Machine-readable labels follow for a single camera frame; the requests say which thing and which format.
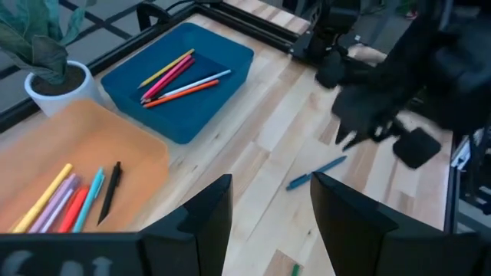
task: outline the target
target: wooden tabletop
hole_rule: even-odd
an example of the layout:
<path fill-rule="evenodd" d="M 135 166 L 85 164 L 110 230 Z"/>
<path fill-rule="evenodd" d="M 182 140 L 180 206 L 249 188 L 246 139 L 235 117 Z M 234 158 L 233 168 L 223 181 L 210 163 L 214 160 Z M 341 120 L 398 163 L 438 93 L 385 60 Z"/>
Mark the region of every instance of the wooden tabletop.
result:
<path fill-rule="evenodd" d="M 298 33 L 308 26 L 305 20 L 256 0 L 228 2 Z M 403 115 L 409 127 L 423 127 L 443 145 L 418 170 L 396 160 L 393 140 L 365 142 L 342 153 L 342 145 L 334 144 L 338 121 L 331 115 L 338 90 L 320 87 L 313 68 L 203 16 L 194 15 L 188 21 L 250 47 L 254 61 L 242 88 L 189 144 L 175 144 L 127 118 L 164 140 L 170 155 L 166 185 L 128 230 L 144 228 L 223 173 L 232 173 L 233 224 L 223 274 L 286 276 L 298 263 L 302 276 L 334 275 L 315 224 L 309 186 L 291 192 L 285 187 L 342 154 L 348 158 L 328 175 L 443 228 L 451 133 L 441 132 L 415 114 Z M 43 120 L 44 115 L 37 114 L 3 133 L 0 149 Z"/>

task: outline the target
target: yellow pencil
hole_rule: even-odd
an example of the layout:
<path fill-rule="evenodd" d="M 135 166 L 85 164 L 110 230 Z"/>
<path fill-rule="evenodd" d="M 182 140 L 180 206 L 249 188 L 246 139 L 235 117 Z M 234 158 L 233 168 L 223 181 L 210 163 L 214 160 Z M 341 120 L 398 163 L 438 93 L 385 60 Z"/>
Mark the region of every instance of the yellow pencil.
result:
<path fill-rule="evenodd" d="M 172 68 L 174 65 L 178 64 L 182 59 L 184 59 L 188 55 L 192 54 L 193 52 L 194 52 L 194 49 L 191 49 L 191 50 L 187 51 L 185 54 L 183 54 L 182 56 L 178 57 L 175 61 L 169 63 L 167 66 L 165 66 L 164 68 L 160 69 L 160 71 L 158 71 L 155 74 L 153 74 L 152 77 L 147 78 L 143 83 L 140 84 L 140 86 L 138 88 L 144 87 L 145 85 L 151 83 L 156 78 L 158 78 L 161 74 L 167 72 L 167 70 L 169 70 L 170 68 Z"/>
<path fill-rule="evenodd" d="M 71 171 L 73 166 L 67 164 L 56 176 L 50 186 L 44 191 L 43 195 L 38 199 L 38 201 L 29 209 L 29 211 L 24 215 L 21 221 L 12 230 L 12 233 L 24 233 L 31 226 L 32 222 L 38 217 L 39 213 L 43 210 L 46 203 L 48 203 L 51 196 L 54 194 L 56 189 L 59 187 L 63 179 L 65 179 L 68 173 Z"/>

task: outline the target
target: teal pen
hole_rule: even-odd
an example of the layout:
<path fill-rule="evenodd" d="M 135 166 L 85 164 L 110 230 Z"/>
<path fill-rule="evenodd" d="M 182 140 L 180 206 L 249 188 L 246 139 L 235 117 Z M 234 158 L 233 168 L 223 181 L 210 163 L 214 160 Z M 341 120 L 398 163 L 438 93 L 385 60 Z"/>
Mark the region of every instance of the teal pen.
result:
<path fill-rule="evenodd" d="M 75 222 L 74 228 L 71 230 L 72 233 L 79 233 L 82 231 L 82 227 L 84 227 L 85 219 L 89 211 L 91 210 L 92 203 L 99 195 L 99 192 L 102 188 L 102 183 L 104 183 L 104 171 L 102 167 L 99 168 L 97 173 L 95 174 L 94 180 L 92 181 L 91 189 L 87 194 L 87 198 L 82 205 L 82 210 L 80 210 L 80 214 L 78 215 L 77 221 Z"/>

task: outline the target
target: black pen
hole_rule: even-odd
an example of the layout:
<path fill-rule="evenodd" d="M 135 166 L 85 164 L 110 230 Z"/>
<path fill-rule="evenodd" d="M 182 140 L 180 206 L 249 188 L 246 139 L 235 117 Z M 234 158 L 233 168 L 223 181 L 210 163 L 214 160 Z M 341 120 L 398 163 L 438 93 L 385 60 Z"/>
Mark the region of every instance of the black pen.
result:
<path fill-rule="evenodd" d="M 101 209 L 101 216 L 99 216 L 99 222 L 97 223 L 97 225 L 99 225 L 109 213 L 110 203 L 113 200 L 114 191 L 116 190 L 116 187 L 120 183 L 121 173 L 122 173 L 121 162 L 118 161 L 116 163 L 116 166 L 114 166 L 113 173 L 110 175 L 110 181 L 109 181 L 109 186 L 107 187 L 106 198 L 104 199 L 104 204 L 102 205 L 102 209 Z"/>

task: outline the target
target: orange pencil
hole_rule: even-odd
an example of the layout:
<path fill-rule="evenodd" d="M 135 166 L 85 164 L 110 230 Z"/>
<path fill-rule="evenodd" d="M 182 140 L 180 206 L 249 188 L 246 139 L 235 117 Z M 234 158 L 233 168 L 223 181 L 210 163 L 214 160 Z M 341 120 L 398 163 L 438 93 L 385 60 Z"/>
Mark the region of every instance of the orange pencil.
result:
<path fill-rule="evenodd" d="M 84 204 L 88 193 L 89 187 L 84 186 L 80 187 L 72 196 L 70 207 L 68 207 L 67 214 L 64 216 L 63 221 L 61 222 L 58 233 L 68 233 L 71 230 L 75 221 L 77 220 L 78 213 L 82 209 L 82 205 Z"/>
<path fill-rule="evenodd" d="M 193 88 L 190 88 L 188 90 L 185 90 L 183 92 L 179 92 L 178 94 L 174 94 L 174 95 L 171 95 L 171 96 L 168 96 L 168 97 L 163 97 L 163 98 L 161 98 L 159 100 L 154 100 L 153 102 L 149 102 L 149 103 L 147 103 L 147 104 L 145 104 L 143 106 L 146 107 L 146 108 L 155 107 L 156 105 L 163 104 L 165 102 L 168 102 L 169 100 L 174 100 L 174 99 L 180 98 L 182 96 L 186 96 L 187 94 L 191 94 L 193 92 L 197 92 L 197 91 L 203 90 L 205 88 L 212 87 L 214 85 L 217 85 L 218 83 L 219 83 L 218 80 L 212 80 L 212 81 L 207 82 L 205 84 L 201 84 L 201 85 L 198 85 L 196 87 L 193 87 Z"/>

